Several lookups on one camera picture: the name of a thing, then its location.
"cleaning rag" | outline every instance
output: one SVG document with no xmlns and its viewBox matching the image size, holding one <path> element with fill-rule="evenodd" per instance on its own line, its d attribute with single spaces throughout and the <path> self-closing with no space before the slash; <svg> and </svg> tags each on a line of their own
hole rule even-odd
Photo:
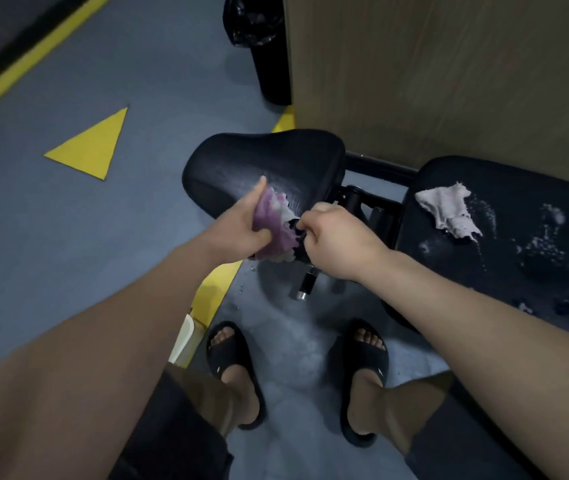
<svg viewBox="0 0 569 480">
<path fill-rule="evenodd" d="M 253 230 L 269 229 L 272 240 L 256 252 L 256 259 L 269 259 L 275 262 L 293 261 L 293 250 L 300 243 L 289 221 L 298 217 L 289 209 L 285 193 L 279 193 L 267 187 L 258 201 L 253 214 Z"/>
<path fill-rule="evenodd" d="M 471 192 L 461 183 L 450 187 L 436 187 L 416 193 L 416 201 L 435 217 L 435 228 L 444 229 L 461 239 L 469 237 L 475 241 L 473 233 L 482 235 L 473 224 L 471 215 L 464 203 Z"/>
</svg>

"wooden panel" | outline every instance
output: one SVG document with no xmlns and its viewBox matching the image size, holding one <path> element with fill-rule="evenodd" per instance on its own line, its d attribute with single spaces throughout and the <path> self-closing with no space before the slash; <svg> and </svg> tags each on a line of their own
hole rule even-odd
<svg viewBox="0 0 569 480">
<path fill-rule="evenodd" d="M 569 0 L 286 0 L 298 127 L 569 180 Z"/>
</svg>

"chair cushion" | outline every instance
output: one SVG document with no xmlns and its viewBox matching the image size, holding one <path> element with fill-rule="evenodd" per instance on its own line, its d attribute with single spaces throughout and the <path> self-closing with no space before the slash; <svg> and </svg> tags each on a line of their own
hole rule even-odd
<svg viewBox="0 0 569 480">
<path fill-rule="evenodd" d="M 265 175 L 284 192 L 297 215 L 334 197 L 344 178 L 344 144 L 320 130 L 273 134 L 217 134 L 191 155 L 182 174 L 184 190 L 200 208 L 218 217 Z"/>
<path fill-rule="evenodd" d="M 416 192 L 463 183 L 478 243 L 437 230 Z M 437 273 L 569 331 L 569 182 L 495 162 L 450 156 L 411 184 L 394 249 Z"/>
</svg>

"white container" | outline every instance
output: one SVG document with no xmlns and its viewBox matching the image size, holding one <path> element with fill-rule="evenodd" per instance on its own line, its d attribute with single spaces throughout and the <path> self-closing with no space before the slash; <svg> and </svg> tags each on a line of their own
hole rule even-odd
<svg viewBox="0 0 569 480">
<path fill-rule="evenodd" d="M 204 327 L 200 322 L 187 315 L 182 323 L 180 333 L 177 334 L 176 345 L 173 346 L 168 361 L 180 367 L 186 367 L 191 362 L 195 350 L 204 337 Z"/>
</svg>

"white cloth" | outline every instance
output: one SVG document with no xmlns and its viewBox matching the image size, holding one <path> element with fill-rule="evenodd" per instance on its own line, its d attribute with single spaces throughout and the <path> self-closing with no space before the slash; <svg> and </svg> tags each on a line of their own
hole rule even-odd
<svg viewBox="0 0 569 480">
<path fill-rule="evenodd" d="M 464 203 L 464 198 L 469 195 L 471 192 L 461 183 L 457 183 L 450 187 L 436 187 L 418 192 L 416 201 L 435 217 L 436 229 L 444 229 L 458 239 L 469 237 L 475 241 L 472 233 L 482 233 L 473 224 Z"/>
</svg>

